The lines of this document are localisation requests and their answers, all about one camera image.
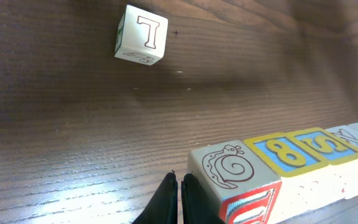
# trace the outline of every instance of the yellow block face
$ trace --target yellow block face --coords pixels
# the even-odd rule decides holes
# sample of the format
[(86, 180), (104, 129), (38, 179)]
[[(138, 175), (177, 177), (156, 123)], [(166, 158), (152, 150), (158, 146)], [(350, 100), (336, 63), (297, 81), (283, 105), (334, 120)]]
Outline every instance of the yellow block face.
[(328, 166), (322, 155), (285, 133), (250, 138), (244, 143), (282, 177), (294, 177)]
[(321, 128), (310, 128), (287, 133), (297, 143), (312, 148), (331, 165), (339, 165), (358, 159), (358, 148)]

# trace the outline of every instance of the blue square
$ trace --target blue square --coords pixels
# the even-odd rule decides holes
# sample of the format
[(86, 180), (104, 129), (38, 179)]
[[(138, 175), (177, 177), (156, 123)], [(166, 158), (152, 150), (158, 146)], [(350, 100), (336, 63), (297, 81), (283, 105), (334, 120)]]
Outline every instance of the blue square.
[[(317, 136), (326, 136), (326, 137), (329, 137), (330, 139), (332, 139), (334, 142), (338, 142), (337, 140), (333, 139), (332, 137), (328, 136), (327, 134), (325, 134), (321, 131), (313, 131), (311, 133), (300, 134), (300, 135), (297, 135), (294, 137), (299, 141), (302, 141), (303, 139), (306, 139), (306, 138), (310, 138), (313, 140), (313, 146), (319, 148), (319, 146), (316, 144), (316, 141), (315, 141)], [(332, 147), (332, 149), (333, 149), (332, 152), (330, 152), (330, 153), (323, 153), (323, 152), (319, 152), (319, 151), (316, 151), (316, 152), (318, 154), (321, 154), (324, 158), (326, 158), (329, 161), (340, 159), (340, 158), (343, 158), (346, 156), (351, 156), (356, 153), (355, 151), (353, 151), (353, 149), (347, 147), (346, 145), (342, 144), (341, 142), (338, 142), (338, 143), (342, 144), (343, 146), (346, 146), (348, 148), (348, 150), (337, 151), (337, 150), (335, 150), (335, 145), (332, 142), (327, 141), (327, 143)]]
[[(289, 164), (282, 162), (275, 152), (272, 152), (271, 150), (269, 150), (266, 146), (266, 142), (269, 140), (272, 140), (272, 139), (267, 139), (267, 140), (264, 140), (261, 142), (255, 142), (254, 145), (256, 147), (258, 147), (266, 156), (268, 156), (276, 165), (279, 166), (279, 168), (281, 168), (285, 172), (290, 172), (290, 171), (293, 171), (293, 170), (299, 168), (299, 167), (291, 166)], [(291, 150), (299, 152), (306, 159), (306, 165), (304, 165), (304, 166), (310, 166), (310, 165), (320, 162), (317, 158), (314, 158), (313, 156), (309, 155), (307, 152), (302, 150), (301, 147), (297, 146), (294, 142), (292, 142), (291, 140), (289, 140), (286, 137), (275, 138), (275, 140), (281, 141), (282, 143), (289, 146), (291, 148)]]

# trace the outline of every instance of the brown wood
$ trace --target brown wood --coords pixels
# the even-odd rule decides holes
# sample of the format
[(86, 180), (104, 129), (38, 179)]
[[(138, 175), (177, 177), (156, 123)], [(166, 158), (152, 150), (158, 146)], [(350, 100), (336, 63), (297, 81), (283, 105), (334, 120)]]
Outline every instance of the brown wood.
[[(126, 4), (169, 20), (151, 67), (114, 58)], [(0, 0), (0, 223), (130, 223), (191, 149), (356, 121), (356, 0)]]

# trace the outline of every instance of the yellow border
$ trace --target yellow border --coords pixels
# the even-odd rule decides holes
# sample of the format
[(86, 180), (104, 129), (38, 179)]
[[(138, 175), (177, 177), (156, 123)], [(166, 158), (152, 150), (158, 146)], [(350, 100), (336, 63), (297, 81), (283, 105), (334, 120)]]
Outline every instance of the yellow border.
[(330, 132), (324, 130), (323, 128), (309, 128), (309, 129), (305, 129), (305, 130), (301, 130), (301, 131), (292, 131), (290, 133), (287, 133), (288, 135), (290, 135), (291, 137), (295, 138), (297, 142), (301, 142), (300, 140), (297, 140), (297, 138), (295, 136), (301, 135), (301, 134), (308, 134), (308, 133), (313, 133), (313, 132), (317, 132), (320, 131), (324, 134), (326, 134), (327, 136), (333, 138), (334, 140), (340, 142), (341, 144), (345, 145), (348, 148), (351, 148), (353, 151), (355, 151), (356, 153), (350, 156), (346, 156), (346, 157), (342, 157), (342, 158), (338, 158), (338, 159), (334, 159), (334, 160), (328, 160), (326, 159), (331, 165), (340, 165), (340, 164), (344, 164), (353, 160), (358, 159), (358, 147), (353, 146), (350, 143), (347, 143), (346, 141), (344, 141), (343, 139), (336, 137), (335, 135), (331, 134)]
[[(294, 145), (300, 147), (303, 151), (305, 151), (309, 156), (314, 157), (314, 159), (319, 160), (313, 165), (304, 166), (301, 168), (296, 168), (292, 171), (284, 171), (281, 169), (273, 160), (269, 158), (265, 153), (263, 153), (257, 146), (255, 146), (255, 142), (266, 141), (268, 139), (276, 139), (276, 138), (287, 138), (289, 139)], [(314, 149), (310, 148), (306, 144), (297, 139), (285, 134), (285, 133), (275, 133), (275, 134), (268, 134), (265, 136), (259, 136), (255, 138), (245, 139), (244, 144), (248, 146), (255, 154), (258, 155), (274, 172), (282, 177), (295, 177), (298, 175), (305, 174), (307, 172), (311, 172), (323, 167), (328, 166), (328, 160), (325, 159), (322, 155), (318, 154)]]

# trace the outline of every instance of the red block face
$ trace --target red block face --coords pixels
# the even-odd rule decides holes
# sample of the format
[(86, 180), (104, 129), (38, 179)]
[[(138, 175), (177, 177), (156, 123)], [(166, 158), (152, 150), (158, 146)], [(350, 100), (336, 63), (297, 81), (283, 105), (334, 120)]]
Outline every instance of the red block face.
[(219, 217), (228, 224), (267, 223), (280, 191), (281, 181), (225, 200)]

